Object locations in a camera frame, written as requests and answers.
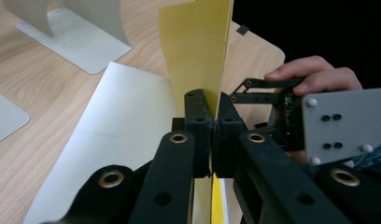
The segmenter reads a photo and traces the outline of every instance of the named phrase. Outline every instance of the human hand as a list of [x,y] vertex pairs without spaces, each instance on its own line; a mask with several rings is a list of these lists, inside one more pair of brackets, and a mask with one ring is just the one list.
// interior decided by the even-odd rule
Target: human hand
[[[297,96],[323,91],[362,90],[360,82],[351,69],[346,67],[334,68],[320,56],[311,56],[284,63],[276,70],[266,74],[264,78],[267,81],[279,81],[294,77],[304,78],[293,89]],[[297,163],[307,163],[305,150],[288,151],[287,154]]]

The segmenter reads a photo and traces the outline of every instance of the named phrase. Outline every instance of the yellow cardboard sheet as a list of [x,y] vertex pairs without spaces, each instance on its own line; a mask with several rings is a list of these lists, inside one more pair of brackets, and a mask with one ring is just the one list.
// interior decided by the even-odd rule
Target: yellow cardboard sheet
[[232,0],[199,0],[160,8],[162,51],[179,116],[184,94],[196,89],[217,115],[232,6]]

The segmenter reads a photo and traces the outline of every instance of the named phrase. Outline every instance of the silver screw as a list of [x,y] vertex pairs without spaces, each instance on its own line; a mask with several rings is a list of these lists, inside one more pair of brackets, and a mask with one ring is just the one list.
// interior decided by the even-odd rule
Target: silver screw
[[312,165],[320,165],[321,160],[318,157],[312,157],[310,158],[309,163]]
[[374,148],[371,145],[364,144],[361,146],[361,151],[371,153],[374,151]]
[[317,105],[317,100],[315,98],[310,98],[306,101],[306,104],[310,107],[314,107]]

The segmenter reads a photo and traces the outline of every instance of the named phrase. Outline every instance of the yellow book page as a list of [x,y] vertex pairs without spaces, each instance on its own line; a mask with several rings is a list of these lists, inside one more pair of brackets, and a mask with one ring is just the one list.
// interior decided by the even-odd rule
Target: yellow book page
[[185,115],[185,93],[196,89],[217,116],[232,5],[199,0],[160,8],[160,40],[179,116]]

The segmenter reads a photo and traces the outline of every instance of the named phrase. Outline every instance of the wooden table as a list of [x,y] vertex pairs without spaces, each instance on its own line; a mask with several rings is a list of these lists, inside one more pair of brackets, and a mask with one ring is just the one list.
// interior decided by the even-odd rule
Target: wooden table
[[[185,1],[123,0],[122,22],[133,49],[116,62],[168,76],[158,8],[179,2]],[[0,142],[0,224],[22,223],[105,71],[85,73],[18,31],[20,21],[0,0],[0,93],[30,115],[25,126]],[[260,76],[284,61],[279,49],[255,35],[239,35],[237,27],[233,23],[224,90],[238,85],[226,74],[235,71],[241,81],[241,76]]]

